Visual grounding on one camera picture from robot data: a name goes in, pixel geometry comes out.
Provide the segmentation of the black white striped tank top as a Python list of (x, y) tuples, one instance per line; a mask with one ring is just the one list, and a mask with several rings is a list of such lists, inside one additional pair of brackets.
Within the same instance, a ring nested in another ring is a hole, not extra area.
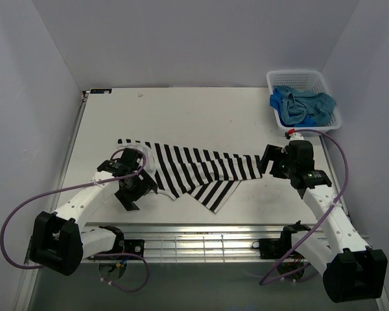
[(190, 195), (218, 213), (242, 181), (260, 179), (258, 155), (239, 155), (171, 144), (119, 139), (117, 147), (136, 148), (147, 157), (145, 166), (158, 192), (177, 200)]

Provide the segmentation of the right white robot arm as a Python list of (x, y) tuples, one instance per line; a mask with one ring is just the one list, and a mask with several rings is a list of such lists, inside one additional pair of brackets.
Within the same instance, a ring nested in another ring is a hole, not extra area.
[(322, 276), (325, 291), (335, 303), (377, 299), (382, 295), (388, 260), (380, 249), (372, 249), (355, 230), (323, 170), (314, 167), (309, 141), (291, 141), (285, 147), (267, 145), (258, 164), (265, 173), (288, 179), (317, 219), (328, 244), (322, 244), (312, 230), (301, 224), (286, 227), (280, 250), (287, 257), (303, 255)]

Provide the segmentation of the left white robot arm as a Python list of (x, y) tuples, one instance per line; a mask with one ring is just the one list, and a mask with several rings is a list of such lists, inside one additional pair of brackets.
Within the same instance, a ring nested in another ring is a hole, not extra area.
[(52, 213), (42, 212), (35, 221), (29, 259), (62, 275), (71, 275), (83, 259), (98, 254), (119, 258), (126, 249), (123, 232), (105, 225), (86, 229), (91, 216), (110, 198), (126, 211), (136, 211), (137, 200), (157, 192), (153, 153), (142, 144), (129, 144), (119, 157), (105, 160), (88, 187)]

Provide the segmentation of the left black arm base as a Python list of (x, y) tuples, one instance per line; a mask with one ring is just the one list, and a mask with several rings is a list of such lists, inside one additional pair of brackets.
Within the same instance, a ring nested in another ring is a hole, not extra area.
[(145, 240), (123, 240), (119, 246), (111, 251), (104, 251), (87, 257), (89, 260), (137, 260), (137, 256), (144, 257)]

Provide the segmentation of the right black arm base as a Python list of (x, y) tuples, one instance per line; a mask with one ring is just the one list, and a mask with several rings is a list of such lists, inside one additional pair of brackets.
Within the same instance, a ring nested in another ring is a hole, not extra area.
[(260, 238), (252, 242), (252, 249), (260, 259), (280, 259), (292, 247), (291, 241), (282, 238)]

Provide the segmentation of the light blue tank top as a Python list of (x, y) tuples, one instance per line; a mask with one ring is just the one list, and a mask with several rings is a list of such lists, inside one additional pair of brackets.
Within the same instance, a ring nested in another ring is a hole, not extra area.
[(275, 90), (276, 93), (282, 93), (284, 97), (287, 96), (287, 93), (292, 93), (295, 100), (308, 105), (310, 116), (316, 123), (316, 126), (311, 127), (327, 126), (332, 121), (336, 102), (330, 95), (326, 93), (316, 94), (311, 90), (298, 91), (287, 86), (275, 86), (273, 92)]

